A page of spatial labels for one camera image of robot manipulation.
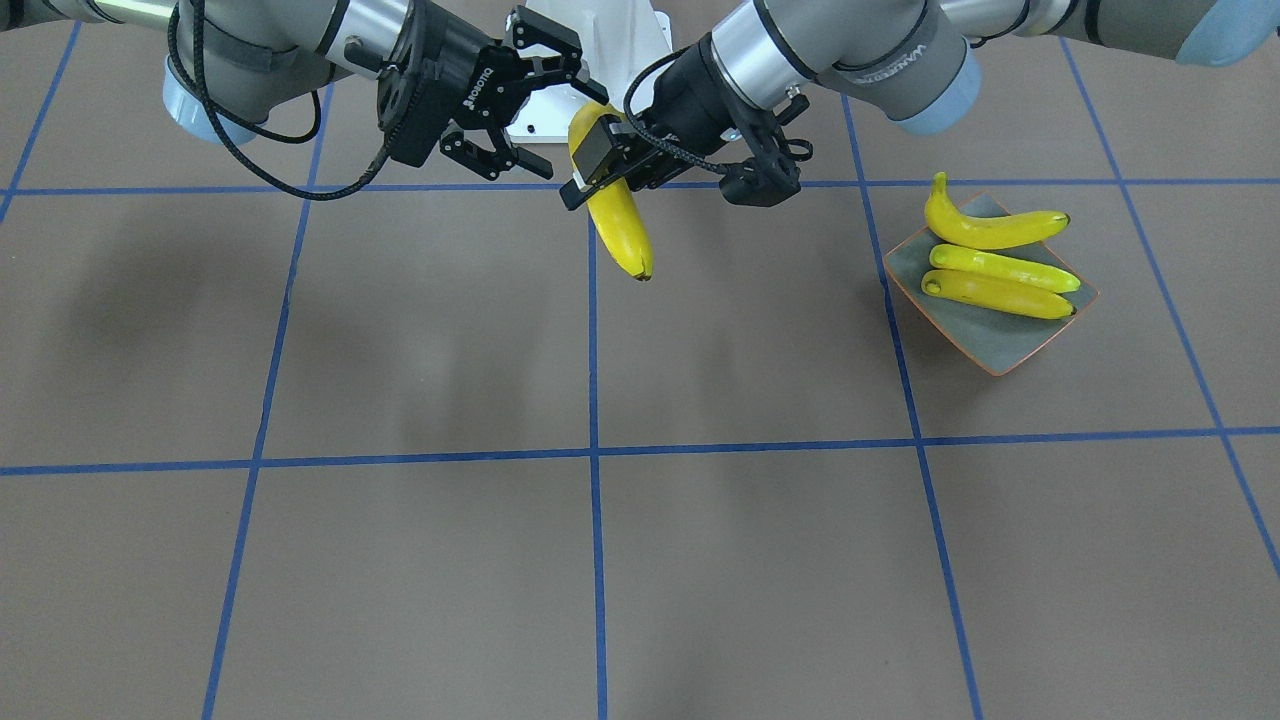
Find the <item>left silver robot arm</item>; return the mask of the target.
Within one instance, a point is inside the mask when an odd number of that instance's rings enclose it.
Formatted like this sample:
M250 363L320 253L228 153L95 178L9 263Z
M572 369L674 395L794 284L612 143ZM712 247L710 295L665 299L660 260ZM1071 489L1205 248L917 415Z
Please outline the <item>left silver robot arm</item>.
M700 165L730 202L773 206L797 192L812 151L781 132L806 86L868 102L910 135L938 133L977 100L977 47L1009 35L1226 67L1276 32L1275 1L744 1L645 69L645 108L616 102L616 127L588 123L561 197L573 210L609 184L655 188Z

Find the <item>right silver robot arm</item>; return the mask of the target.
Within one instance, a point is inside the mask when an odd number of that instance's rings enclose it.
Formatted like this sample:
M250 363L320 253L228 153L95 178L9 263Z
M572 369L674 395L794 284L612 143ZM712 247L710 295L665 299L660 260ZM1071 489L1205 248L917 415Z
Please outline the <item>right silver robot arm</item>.
M188 132L234 147L265 136L283 102L348 76L378 83L376 164L421 167L433 151L485 179L552 164L507 129L530 96L567 85L605 102L579 35L515 8L492 37L433 1L5 1L3 29L52 20L168 33L164 97Z

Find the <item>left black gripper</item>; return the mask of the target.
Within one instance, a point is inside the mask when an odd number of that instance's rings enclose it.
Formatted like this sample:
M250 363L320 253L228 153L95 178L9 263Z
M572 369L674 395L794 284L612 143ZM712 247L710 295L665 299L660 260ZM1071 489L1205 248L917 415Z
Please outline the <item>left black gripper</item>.
M613 184L628 192L655 190L698 167L721 181L735 161L712 161L710 155L735 129L731 94L754 106L730 83L713 37L705 35L632 82L625 96L627 120L617 111L576 113L568 127L572 177L559 187L564 209L575 211Z

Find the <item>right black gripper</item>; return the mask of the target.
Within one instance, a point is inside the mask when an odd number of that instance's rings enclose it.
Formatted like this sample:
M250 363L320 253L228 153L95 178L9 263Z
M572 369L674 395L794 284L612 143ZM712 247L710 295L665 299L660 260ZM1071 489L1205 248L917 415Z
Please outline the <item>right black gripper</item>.
M508 18L506 44L511 47L433 1L410 1L385 72L438 61L456 97L449 124L465 129L507 127L532 92L554 86L568 86L602 105L609 102L607 87L590 74L576 31L532 9L516 8ZM485 135L492 149L476 145L461 128L449 129L440 138L440 151L486 181L513 169L545 181L554 178L552 163L512 145L504 128L489 128Z

